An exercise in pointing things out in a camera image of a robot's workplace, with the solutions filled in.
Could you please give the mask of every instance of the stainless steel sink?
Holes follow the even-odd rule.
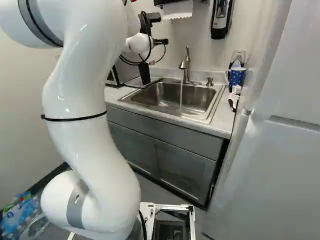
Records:
[[[207,87],[205,83],[204,85],[184,83],[182,108],[180,108],[180,81],[163,78],[145,89],[130,93],[120,101],[208,124],[211,122],[224,89],[225,86],[221,84]]]

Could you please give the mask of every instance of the countertop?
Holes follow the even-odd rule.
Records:
[[[170,115],[167,113],[162,113],[154,110],[150,110],[141,106],[136,106],[133,104],[118,101],[118,99],[136,91],[136,88],[122,86],[122,87],[111,87],[106,86],[104,90],[106,105],[139,115],[147,116],[153,119],[164,121],[167,123],[175,124],[181,127],[189,128],[213,136],[217,136],[224,139],[230,139],[235,114],[231,111],[228,102],[229,90],[228,87],[225,88],[220,102],[216,108],[215,114],[209,124],[197,122],[194,120],[182,118],[179,116]]]

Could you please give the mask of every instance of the running water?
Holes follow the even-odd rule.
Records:
[[[180,114],[182,115],[182,88],[184,79],[181,78],[181,90],[180,90]]]

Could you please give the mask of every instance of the polka dot cup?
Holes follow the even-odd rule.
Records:
[[[229,71],[229,88],[232,89],[232,86],[235,85],[240,85],[242,87],[246,77],[246,69],[244,67],[232,67]]]

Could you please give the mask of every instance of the robotic arm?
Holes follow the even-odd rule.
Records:
[[[137,33],[131,1],[0,0],[0,18],[20,44],[63,46],[43,88],[43,118],[74,171],[47,185],[42,210],[52,223],[87,238],[125,240],[137,223],[141,190],[109,132],[104,86],[123,50],[153,47],[148,35]]]

